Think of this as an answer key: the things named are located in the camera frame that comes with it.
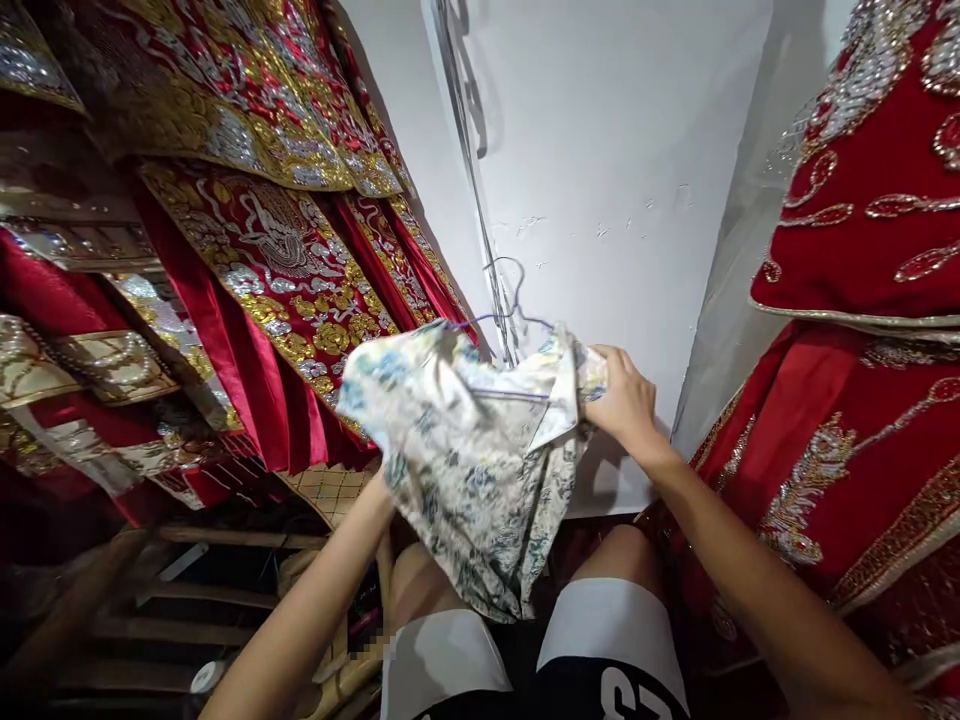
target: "leg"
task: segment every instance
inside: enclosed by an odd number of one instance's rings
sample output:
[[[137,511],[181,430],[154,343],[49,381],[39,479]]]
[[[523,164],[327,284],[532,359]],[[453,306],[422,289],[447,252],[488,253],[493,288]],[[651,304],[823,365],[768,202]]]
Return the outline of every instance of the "leg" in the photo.
[[[560,593],[537,663],[545,717],[688,717],[653,545],[615,527]]]
[[[391,630],[444,610],[467,609],[443,570],[420,543],[400,553],[392,578],[390,603],[395,627]]]
[[[400,553],[391,585],[381,717],[511,717],[510,681],[489,631],[423,545]]]
[[[586,578],[620,578],[652,592],[664,602],[660,561],[647,536],[633,525],[617,525],[593,555],[584,560],[571,582]]]

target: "black and white shorts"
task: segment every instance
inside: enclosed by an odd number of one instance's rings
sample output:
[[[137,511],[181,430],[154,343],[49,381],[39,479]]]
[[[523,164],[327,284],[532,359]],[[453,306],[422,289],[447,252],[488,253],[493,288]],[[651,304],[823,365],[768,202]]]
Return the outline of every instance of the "black and white shorts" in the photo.
[[[663,604],[627,580],[570,583],[557,599],[524,707],[486,625],[470,610],[414,620],[391,641],[383,720],[521,716],[689,718]]]

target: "clothes hanger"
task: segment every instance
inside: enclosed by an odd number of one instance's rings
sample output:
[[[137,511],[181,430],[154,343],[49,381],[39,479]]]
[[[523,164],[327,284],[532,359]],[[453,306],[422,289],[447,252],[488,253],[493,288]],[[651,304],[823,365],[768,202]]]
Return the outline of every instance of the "clothes hanger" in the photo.
[[[463,328],[467,327],[467,325],[475,325],[481,320],[489,320],[489,319],[506,320],[507,318],[513,317],[513,314],[516,313],[517,315],[520,316],[522,320],[525,320],[526,322],[534,322],[534,323],[537,323],[538,325],[543,325],[543,327],[553,332],[553,325],[548,323],[546,320],[541,320],[540,318],[528,317],[527,315],[524,314],[523,308],[520,306],[520,287],[523,285],[523,281],[526,280],[527,278],[527,271],[523,267],[522,262],[517,260],[515,257],[510,257],[509,255],[500,255],[498,257],[495,257],[493,260],[491,260],[489,263],[483,266],[484,272],[489,270],[493,265],[500,262],[501,260],[512,260],[517,264],[517,267],[520,269],[520,280],[519,282],[517,282],[516,290],[514,290],[514,293],[513,293],[513,306],[510,308],[510,312],[506,314],[488,313],[486,315],[481,315],[480,317],[476,317],[473,320],[467,320],[466,322],[457,323],[456,325],[451,325],[450,327],[454,330],[462,330]],[[470,388],[470,389],[478,394],[495,395],[497,397],[502,397],[505,399],[515,398],[517,400],[537,400],[537,401],[550,400],[549,395],[538,395],[535,393],[510,392],[508,390],[492,390],[487,388]]]
[[[490,320],[494,318],[499,318],[500,320],[506,320],[507,318],[513,317],[514,313],[517,313],[520,316],[520,319],[526,320],[527,322],[535,322],[538,325],[543,325],[545,328],[547,328],[552,332],[553,325],[548,323],[546,320],[541,320],[540,318],[528,317],[527,315],[524,314],[523,308],[520,307],[520,287],[523,285],[523,281],[527,279],[527,271],[523,267],[522,262],[517,260],[515,257],[510,257],[509,255],[500,255],[498,257],[495,257],[486,265],[484,265],[483,271],[486,272],[493,265],[497,264],[501,260],[512,260],[517,264],[517,267],[520,269],[520,281],[517,283],[517,288],[513,292],[513,306],[510,308],[510,312],[506,314],[487,313],[486,315],[481,315],[480,317],[474,318],[473,320],[467,320],[466,322],[458,323],[456,325],[451,325],[450,327],[452,327],[454,330],[461,330],[465,328],[467,325],[475,325],[481,320]]]

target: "blue floral pattern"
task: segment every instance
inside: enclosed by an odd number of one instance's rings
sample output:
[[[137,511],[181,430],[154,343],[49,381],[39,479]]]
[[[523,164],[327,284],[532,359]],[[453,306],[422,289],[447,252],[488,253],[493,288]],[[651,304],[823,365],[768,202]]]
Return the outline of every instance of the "blue floral pattern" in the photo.
[[[337,411],[383,451],[397,508],[460,597],[513,622],[533,617],[530,592],[570,502],[591,432],[580,403],[605,392],[604,359],[562,326],[499,370],[439,320],[358,347]]]

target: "person's right hand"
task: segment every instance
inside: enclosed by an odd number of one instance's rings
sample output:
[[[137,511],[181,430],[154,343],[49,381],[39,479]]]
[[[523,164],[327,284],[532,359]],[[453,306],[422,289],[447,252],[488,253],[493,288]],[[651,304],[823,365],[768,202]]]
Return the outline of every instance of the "person's right hand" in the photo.
[[[657,386],[637,370],[623,348],[593,345],[607,361],[607,392],[585,406],[587,420],[612,435],[641,467],[679,458],[657,430]]]

